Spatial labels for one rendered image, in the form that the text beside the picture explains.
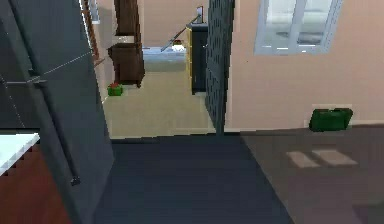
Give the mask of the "black and yellow cabinet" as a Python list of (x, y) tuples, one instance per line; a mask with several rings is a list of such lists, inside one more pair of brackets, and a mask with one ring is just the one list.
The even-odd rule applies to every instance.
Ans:
[(206, 44), (208, 25), (189, 23), (187, 31), (186, 70), (190, 77), (191, 93), (206, 91)]

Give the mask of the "dark grey room door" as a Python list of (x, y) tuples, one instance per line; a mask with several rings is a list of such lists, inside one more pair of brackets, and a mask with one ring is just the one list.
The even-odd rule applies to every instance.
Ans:
[(224, 134), (235, 0), (209, 0), (205, 105), (217, 135)]

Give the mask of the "pale blue bed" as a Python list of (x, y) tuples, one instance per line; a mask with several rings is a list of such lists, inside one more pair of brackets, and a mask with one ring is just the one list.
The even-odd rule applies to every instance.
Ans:
[(183, 62), (186, 57), (184, 47), (146, 47), (143, 49), (145, 62)]

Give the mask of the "green and red box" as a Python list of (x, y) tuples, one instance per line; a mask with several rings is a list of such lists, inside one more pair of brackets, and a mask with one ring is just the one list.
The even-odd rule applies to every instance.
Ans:
[(109, 96), (121, 96), (123, 93), (123, 86), (119, 83), (111, 83), (107, 87)]

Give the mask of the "grey floor lamp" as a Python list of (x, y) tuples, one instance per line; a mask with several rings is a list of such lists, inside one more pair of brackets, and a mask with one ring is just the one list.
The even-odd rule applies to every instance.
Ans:
[(187, 28), (187, 26), (189, 24), (193, 24), (193, 23), (202, 23), (203, 22), (203, 11), (204, 11), (204, 7), (203, 6), (199, 6), (196, 8), (196, 16), (191, 20), (189, 21), (176, 35), (174, 35), (161, 49), (160, 51), (163, 52), (165, 51), (169, 46), (173, 45), (174, 42), (177, 40), (177, 38), (185, 31), (185, 29)]

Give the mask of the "dark brown wooden cabinet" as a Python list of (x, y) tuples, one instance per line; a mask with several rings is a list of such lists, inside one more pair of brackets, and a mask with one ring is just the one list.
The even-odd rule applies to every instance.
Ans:
[(139, 8), (137, 0), (114, 0), (117, 28), (116, 37), (132, 37), (132, 43), (118, 42), (108, 48), (119, 84), (141, 87), (145, 74), (142, 51)]

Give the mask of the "dark grey fridge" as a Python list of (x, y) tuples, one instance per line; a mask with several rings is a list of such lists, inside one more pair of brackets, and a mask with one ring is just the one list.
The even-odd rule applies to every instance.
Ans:
[[(94, 224), (114, 162), (78, 0), (14, 0), (41, 73), (32, 77), (7, 0), (0, 0), (0, 133), (36, 132), (72, 224)], [(46, 80), (81, 183), (72, 178), (41, 91)]]

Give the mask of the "white framed window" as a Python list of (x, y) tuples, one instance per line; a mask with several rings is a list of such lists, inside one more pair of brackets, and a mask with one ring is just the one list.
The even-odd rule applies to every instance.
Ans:
[(260, 0), (255, 55), (326, 54), (343, 0)]

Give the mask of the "red-brown cupboard white top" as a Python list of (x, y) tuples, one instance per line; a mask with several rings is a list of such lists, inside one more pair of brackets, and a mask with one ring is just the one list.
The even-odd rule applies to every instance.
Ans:
[(72, 224), (39, 140), (0, 135), (0, 224)]

